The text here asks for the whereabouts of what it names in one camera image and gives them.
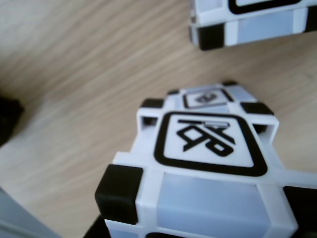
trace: translucent plastic panel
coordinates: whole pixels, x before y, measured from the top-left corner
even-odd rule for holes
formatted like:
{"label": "translucent plastic panel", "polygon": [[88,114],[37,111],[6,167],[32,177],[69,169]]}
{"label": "translucent plastic panel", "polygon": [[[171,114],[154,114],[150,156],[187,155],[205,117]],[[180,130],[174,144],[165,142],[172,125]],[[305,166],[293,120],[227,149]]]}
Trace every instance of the translucent plastic panel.
{"label": "translucent plastic panel", "polygon": [[158,226],[217,238],[260,238],[270,221],[253,184],[165,174]]}

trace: wooden table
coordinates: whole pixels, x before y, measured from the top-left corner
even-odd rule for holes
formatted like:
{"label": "wooden table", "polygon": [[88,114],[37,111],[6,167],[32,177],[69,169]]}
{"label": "wooden table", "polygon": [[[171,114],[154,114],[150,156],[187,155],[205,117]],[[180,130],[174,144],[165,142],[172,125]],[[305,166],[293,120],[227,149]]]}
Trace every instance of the wooden table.
{"label": "wooden table", "polygon": [[26,108],[0,149],[0,186],[65,238],[128,151],[145,97],[234,79],[280,120],[286,167],[317,172],[317,33],[200,52],[186,0],[0,0],[0,91]]}

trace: black square marker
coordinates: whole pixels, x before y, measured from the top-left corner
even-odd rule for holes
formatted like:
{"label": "black square marker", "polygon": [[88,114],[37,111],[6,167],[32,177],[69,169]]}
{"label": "black square marker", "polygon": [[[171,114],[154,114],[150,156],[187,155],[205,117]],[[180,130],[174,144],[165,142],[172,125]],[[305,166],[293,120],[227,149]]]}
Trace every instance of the black square marker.
{"label": "black square marker", "polygon": [[95,199],[104,219],[135,225],[138,216],[135,198],[143,169],[109,165],[99,183]]}
{"label": "black square marker", "polygon": [[143,101],[140,108],[162,108],[164,99],[147,98]]}
{"label": "black square marker", "polygon": [[259,177],[267,172],[247,122],[236,115],[165,114],[154,157],[166,166],[222,174]]}
{"label": "black square marker", "polygon": [[173,235],[164,234],[164,233],[149,233],[145,237],[146,238],[183,238],[183,237],[173,236]]}
{"label": "black square marker", "polygon": [[317,31],[317,6],[308,7],[305,32]]}
{"label": "black square marker", "polygon": [[198,28],[199,47],[202,51],[224,46],[224,24]]}
{"label": "black square marker", "polygon": [[246,113],[274,115],[264,103],[240,103]]}

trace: wood grain surface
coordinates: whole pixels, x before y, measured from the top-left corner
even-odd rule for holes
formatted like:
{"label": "wood grain surface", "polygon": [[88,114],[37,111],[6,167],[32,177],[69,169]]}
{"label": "wood grain surface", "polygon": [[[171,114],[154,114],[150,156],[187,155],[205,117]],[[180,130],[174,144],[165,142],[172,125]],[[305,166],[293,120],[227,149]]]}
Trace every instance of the wood grain surface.
{"label": "wood grain surface", "polygon": [[0,186],[65,238],[128,151],[145,97],[234,79],[280,120],[286,167],[317,172],[317,33],[200,52],[187,0],[0,0],[0,92],[26,108],[0,149]]}

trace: black outline square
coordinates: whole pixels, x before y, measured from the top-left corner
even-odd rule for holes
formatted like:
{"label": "black outline square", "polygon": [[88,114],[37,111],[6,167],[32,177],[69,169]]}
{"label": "black outline square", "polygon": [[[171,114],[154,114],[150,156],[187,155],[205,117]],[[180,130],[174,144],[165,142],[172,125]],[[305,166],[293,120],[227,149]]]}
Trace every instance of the black outline square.
{"label": "black outline square", "polygon": [[226,105],[227,103],[224,102],[224,103],[217,103],[217,104],[206,105],[206,106],[196,106],[196,107],[189,107],[188,106],[188,102],[187,102],[187,98],[186,98],[187,95],[200,93],[200,92],[202,92],[202,93],[203,92],[209,92],[209,91],[213,91],[213,90],[221,91],[225,95],[225,97],[228,99],[228,101],[233,102],[233,99],[230,97],[230,95],[224,89],[221,89],[221,88],[210,88],[210,89],[204,89],[202,91],[194,91],[194,92],[189,92],[189,93],[184,94],[183,95],[184,107],[188,108],[188,109],[196,109],[196,108],[209,108],[209,107]]}
{"label": "black outline square", "polygon": [[[171,159],[164,156],[164,147],[166,140],[166,133],[169,125],[169,120],[172,115],[194,115],[206,117],[221,117],[236,119],[242,130],[243,136],[246,140],[252,161],[253,167],[239,167],[218,164],[208,164],[202,162],[184,161],[178,159]],[[235,115],[225,114],[208,114],[208,113],[186,113],[186,112],[170,112],[164,115],[156,142],[154,157],[157,162],[166,166],[179,167],[192,170],[208,171],[222,174],[243,175],[251,177],[259,177],[267,173],[267,165],[265,163],[262,152],[255,141],[255,138],[247,124],[247,122]]]}
{"label": "black outline square", "polygon": [[238,6],[237,0],[228,0],[229,10],[233,14],[244,14],[253,11],[260,11],[279,6],[287,6],[299,3],[301,0],[267,0],[245,6]]}

